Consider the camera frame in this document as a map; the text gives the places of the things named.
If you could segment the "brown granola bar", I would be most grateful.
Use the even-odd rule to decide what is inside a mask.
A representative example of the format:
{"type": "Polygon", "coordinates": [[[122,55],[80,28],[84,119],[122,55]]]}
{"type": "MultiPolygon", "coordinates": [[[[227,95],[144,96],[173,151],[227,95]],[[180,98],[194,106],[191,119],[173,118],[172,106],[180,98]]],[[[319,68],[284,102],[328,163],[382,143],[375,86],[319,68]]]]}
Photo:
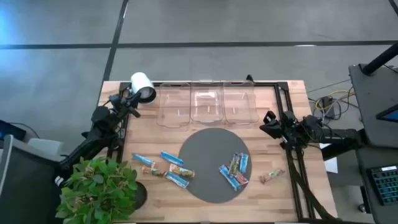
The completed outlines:
{"type": "Polygon", "coordinates": [[[266,182],[268,182],[272,179],[275,179],[276,177],[278,177],[284,173],[285,173],[285,170],[283,170],[283,169],[274,169],[264,175],[261,175],[259,177],[259,181],[261,184],[265,184],[266,182]]]}
{"type": "Polygon", "coordinates": [[[188,178],[194,178],[195,176],[195,172],[193,170],[185,169],[175,164],[170,165],[169,171],[188,178]]]}
{"type": "Polygon", "coordinates": [[[165,175],[166,175],[166,172],[164,172],[164,171],[161,171],[159,169],[155,169],[153,167],[147,167],[147,166],[142,166],[141,167],[141,172],[143,174],[150,174],[152,176],[160,177],[160,178],[165,177],[165,175]]]}

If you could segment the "green leafy plant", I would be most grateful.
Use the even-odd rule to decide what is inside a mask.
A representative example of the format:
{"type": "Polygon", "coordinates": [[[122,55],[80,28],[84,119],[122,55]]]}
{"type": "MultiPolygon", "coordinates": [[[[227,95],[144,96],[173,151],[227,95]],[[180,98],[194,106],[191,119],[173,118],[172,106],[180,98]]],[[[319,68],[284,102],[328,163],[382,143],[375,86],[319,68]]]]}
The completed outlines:
{"type": "Polygon", "coordinates": [[[136,210],[137,171],[127,162],[80,159],[61,189],[55,217],[63,224],[113,224],[136,210]]]}

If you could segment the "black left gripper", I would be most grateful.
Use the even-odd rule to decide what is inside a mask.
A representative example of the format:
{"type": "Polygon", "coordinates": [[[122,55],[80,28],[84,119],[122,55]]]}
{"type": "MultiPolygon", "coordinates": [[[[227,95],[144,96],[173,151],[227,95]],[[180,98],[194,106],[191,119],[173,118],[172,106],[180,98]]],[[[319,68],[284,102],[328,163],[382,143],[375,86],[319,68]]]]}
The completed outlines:
{"type": "Polygon", "coordinates": [[[119,109],[119,114],[132,114],[136,118],[140,117],[140,113],[134,105],[131,105],[129,101],[122,101],[119,109]]]}

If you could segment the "black pole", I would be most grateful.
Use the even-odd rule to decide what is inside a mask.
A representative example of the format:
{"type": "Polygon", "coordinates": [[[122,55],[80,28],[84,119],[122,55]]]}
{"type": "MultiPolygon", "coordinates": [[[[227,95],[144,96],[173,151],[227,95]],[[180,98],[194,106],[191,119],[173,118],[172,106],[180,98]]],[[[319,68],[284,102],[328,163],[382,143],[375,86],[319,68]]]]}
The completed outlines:
{"type": "Polygon", "coordinates": [[[387,63],[397,55],[398,55],[398,42],[391,45],[387,50],[385,50],[383,53],[377,56],[370,63],[365,65],[361,69],[361,71],[364,75],[372,76],[377,69],[382,67],[385,63],[387,63]]]}

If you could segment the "white paper sheet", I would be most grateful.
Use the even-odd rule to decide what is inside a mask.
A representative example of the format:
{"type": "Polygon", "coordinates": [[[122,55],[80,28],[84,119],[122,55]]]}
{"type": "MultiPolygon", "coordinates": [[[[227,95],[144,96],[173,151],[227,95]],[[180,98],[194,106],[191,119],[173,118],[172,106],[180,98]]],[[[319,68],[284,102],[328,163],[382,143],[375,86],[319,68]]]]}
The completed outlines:
{"type": "MultiPolygon", "coordinates": [[[[321,150],[323,150],[324,148],[326,148],[327,146],[329,146],[330,144],[326,143],[320,143],[319,146],[321,148],[321,150]]],[[[325,160],[324,161],[324,165],[326,168],[327,172],[330,173],[334,173],[334,174],[338,174],[338,161],[337,161],[337,157],[333,157],[331,159],[325,160]]]]}

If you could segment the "black tablet screen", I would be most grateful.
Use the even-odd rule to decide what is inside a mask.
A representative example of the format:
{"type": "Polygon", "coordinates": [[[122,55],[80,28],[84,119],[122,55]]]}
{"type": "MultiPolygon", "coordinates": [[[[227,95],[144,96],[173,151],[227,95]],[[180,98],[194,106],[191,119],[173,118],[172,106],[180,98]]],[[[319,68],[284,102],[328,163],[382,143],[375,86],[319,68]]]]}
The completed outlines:
{"type": "Polygon", "coordinates": [[[378,113],[376,119],[398,123],[398,104],[378,113]]]}

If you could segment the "black plant pot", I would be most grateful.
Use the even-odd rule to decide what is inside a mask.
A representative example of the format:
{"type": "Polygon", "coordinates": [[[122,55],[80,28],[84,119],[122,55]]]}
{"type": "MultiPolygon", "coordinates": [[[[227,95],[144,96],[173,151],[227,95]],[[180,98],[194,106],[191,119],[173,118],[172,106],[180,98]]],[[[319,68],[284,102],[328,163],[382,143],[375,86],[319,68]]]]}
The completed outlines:
{"type": "Polygon", "coordinates": [[[134,208],[136,210],[138,210],[147,201],[147,189],[140,182],[136,182],[136,184],[137,184],[137,190],[136,190],[136,194],[135,194],[135,197],[134,197],[134,208]]]}

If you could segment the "clear plastic bin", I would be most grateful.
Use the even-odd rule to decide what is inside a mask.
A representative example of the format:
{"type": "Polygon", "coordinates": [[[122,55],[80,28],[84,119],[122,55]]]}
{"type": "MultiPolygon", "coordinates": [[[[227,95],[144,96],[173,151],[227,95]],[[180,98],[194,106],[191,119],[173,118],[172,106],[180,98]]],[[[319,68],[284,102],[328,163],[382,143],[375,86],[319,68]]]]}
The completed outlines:
{"type": "Polygon", "coordinates": [[[190,118],[202,124],[218,123],[224,118],[223,84],[220,81],[191,82],[190,118]]]}
{"type": "Polygon", "coordinates": [[[223,106],[230,126],[247,126],[259,120],[254,83],[250,80],[223,82],[223,106]]]}
{"type": "Polygon", "coordinates": [[[159,87],[157,124],[180,129],[190,123],[191,86],[189,83],[162,83],[159,87]]]}

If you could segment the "black desk top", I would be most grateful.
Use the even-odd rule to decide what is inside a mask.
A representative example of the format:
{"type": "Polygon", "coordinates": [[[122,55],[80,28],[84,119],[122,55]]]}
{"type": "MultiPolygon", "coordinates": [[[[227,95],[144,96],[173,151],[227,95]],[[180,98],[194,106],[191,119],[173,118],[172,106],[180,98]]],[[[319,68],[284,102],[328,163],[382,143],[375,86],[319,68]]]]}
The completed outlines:
{"type": "Polygon", "coordinates": [[[383,67],[367,76],[359,65],[352,65],[349,75],[368,142],[379,147],[398,147],[398,122],[376,118],[398,105],[398,73],[383,67]]]}

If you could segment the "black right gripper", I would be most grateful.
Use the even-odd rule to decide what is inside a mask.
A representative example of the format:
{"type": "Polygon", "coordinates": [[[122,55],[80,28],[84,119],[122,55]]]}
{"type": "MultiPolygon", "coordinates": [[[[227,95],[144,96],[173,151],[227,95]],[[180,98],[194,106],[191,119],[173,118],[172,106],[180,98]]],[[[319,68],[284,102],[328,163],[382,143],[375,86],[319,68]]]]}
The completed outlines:
{"type": "Polygon", "coordinates": [[[265,132],[268,136],[274,139],[280,139],[284,135],[284,129],[279,123],[273,124],[272,126],[263,124],[259,128],[261,131],[265,132]]]}

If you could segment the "black stand beam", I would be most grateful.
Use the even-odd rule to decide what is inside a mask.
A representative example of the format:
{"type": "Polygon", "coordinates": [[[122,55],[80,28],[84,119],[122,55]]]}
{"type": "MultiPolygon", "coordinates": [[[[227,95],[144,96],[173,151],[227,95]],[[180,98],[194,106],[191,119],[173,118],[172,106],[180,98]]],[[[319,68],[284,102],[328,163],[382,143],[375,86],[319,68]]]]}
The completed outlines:
{"type": "Polygon", "coordinates": [[[353,139],[344,139],[343,141],[330,143],[322,149],[323,160],[327,161],[333,157],[337,157],[340,154],[344,154],[351,150],[358,150],[364,146],[361,141],[355,141],[353,139]]]}

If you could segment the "black power adapter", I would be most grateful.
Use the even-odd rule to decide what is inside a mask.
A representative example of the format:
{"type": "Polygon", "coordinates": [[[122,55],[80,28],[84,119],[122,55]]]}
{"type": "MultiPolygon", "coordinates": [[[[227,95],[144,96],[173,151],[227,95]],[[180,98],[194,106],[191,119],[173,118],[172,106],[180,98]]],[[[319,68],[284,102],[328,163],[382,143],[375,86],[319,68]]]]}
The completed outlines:
{"type": "Polygon", "coordinates": [[[325,118],[333,119],[335,117],[335,111],[333,107],[334,99],[332,96],[325,96],[320,100],[320,106],[325,118]]]}

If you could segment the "black electronic box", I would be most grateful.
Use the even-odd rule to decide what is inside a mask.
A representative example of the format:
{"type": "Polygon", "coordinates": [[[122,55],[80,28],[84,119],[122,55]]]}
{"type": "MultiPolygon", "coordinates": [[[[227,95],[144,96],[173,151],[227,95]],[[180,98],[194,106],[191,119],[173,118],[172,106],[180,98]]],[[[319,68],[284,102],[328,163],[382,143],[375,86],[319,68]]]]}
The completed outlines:
{"type": "Polygon", "coordinates": [[[26,134],[27,132],[25,130],[18,128],[11,123],[0,120],[0,141],[3,141],[4,137],[7,135],[13,135],[14,138],[23,141],[26,134]]]}

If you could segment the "dark grey desk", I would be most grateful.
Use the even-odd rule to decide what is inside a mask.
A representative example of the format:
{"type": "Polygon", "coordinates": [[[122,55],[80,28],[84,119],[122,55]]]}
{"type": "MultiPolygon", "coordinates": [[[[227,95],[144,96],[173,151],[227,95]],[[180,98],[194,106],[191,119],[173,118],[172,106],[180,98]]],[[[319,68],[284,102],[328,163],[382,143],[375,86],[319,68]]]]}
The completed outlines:
{"type": "Polygon", "coordinates": [[[367,146],[358,149],[356,156],[366,191],[367,204],[374,222],[376,224],[398,224],[398,204],[382,206],[367,173],[370,168],[398,165],[398,149],[367,146]]]}

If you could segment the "light grey box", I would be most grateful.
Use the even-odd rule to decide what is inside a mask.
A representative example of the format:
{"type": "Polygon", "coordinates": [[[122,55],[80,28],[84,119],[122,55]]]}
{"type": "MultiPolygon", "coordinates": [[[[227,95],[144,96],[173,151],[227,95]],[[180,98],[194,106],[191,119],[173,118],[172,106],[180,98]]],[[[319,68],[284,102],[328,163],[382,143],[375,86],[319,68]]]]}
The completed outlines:
{"type": "Polygon", "coordinates": [[[27,144],[54,156],[59,156],[63,147],[63,142],[39,138],[31,138],[27,144]]]}

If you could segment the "grey round mat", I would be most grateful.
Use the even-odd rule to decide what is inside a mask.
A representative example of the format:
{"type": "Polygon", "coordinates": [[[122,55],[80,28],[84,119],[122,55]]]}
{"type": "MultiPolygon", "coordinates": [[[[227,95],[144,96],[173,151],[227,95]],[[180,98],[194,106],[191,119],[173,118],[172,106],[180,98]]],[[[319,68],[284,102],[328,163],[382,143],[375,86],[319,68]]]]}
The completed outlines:
{"type": "Polygon", "coordinates": [[[244,141],[226,129],[206,128],[192,134],[178,154],[183,167],[195,172],[194,178],[188,179],[187,190],[209,203],[225,203],[237,197],[247,185],[235,190],[219,168],[229,165],[234,153],[240,152],[250,155],[244,141]]]}

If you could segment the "white cylinder lamp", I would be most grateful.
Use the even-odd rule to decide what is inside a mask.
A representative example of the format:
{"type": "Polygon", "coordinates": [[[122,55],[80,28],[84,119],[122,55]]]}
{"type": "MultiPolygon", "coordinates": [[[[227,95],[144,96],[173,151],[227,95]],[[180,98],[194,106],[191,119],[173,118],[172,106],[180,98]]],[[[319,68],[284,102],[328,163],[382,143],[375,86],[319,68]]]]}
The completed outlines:
{"type": "Polygon", "coordinates": [[[151,103],[156,98],[156,90],[152,81],[143,72],[136,72],[130,79],[131,87],[130,92],[132,95],[140,93],[140,103],[151,103]]]}

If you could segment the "backlit black keyboard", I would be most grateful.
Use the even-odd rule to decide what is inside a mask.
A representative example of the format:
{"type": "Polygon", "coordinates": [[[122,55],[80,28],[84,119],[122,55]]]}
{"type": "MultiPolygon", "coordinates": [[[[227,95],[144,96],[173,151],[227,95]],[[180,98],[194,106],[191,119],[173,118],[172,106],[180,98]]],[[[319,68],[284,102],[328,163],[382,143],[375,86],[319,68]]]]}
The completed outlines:
{"type": "Polygon", "coordinates": [[[398,204],[398,165],[374,167],[367,174],[381,205],[398,204]]]}

